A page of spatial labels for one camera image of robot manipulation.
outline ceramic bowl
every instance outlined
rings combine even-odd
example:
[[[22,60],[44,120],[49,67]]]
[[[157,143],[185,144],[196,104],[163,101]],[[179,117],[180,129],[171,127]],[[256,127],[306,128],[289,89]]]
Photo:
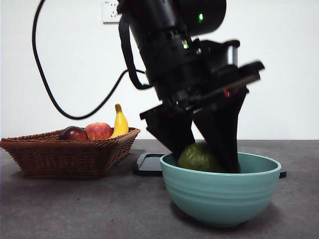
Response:
[[[238,153],[241,173],[180,168],[173,154],[160,159],[165,186],[174,203],[194,219],[216,227],[251,220],[270,203],[279,180],[279,162]]]

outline table surface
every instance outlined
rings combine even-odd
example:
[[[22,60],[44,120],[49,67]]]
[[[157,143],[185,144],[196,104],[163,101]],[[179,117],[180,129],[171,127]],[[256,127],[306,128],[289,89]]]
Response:
[[[162,177],[132,166],[142,153],[169,152],[136,140],[130,155],[99,180],[26,179],[1,149],[2,239],[317,239],[319,140],[238,141],[238,150],[271,157],[287,170],[271,203],[249,222],[202,225],[169,198]]]

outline red apple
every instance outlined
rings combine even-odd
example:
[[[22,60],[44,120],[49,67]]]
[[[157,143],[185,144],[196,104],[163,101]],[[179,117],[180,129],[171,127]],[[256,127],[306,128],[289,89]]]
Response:
[[[84,128],[89,140],[103,140],[111,137],[112,129],[107,123],[91,123]]]
[[[61,140],[79,140],[86,141],[89,140],[88,135],[84,131],[84,129],[77,126],[69,126],[65,128],[59,135],[59,139]]]

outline banana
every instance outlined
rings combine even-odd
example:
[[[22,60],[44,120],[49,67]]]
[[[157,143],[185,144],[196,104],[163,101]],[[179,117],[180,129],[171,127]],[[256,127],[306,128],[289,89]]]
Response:
[[[114,123],[114,131],[110,138],[114,138],[116,136],[129,132],[129,124],[122,112],[120,104],[115,104],[115,110],[116,117]]]

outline green led light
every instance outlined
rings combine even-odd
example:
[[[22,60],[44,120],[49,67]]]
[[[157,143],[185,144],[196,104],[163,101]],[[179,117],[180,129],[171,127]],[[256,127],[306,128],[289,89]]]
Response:
[[[198,15],[198,21],[199,21],[199,23],[201,23],[203,20],[204,20],[204,15],[203,15],[202,13],[200,13],[200,14]]]

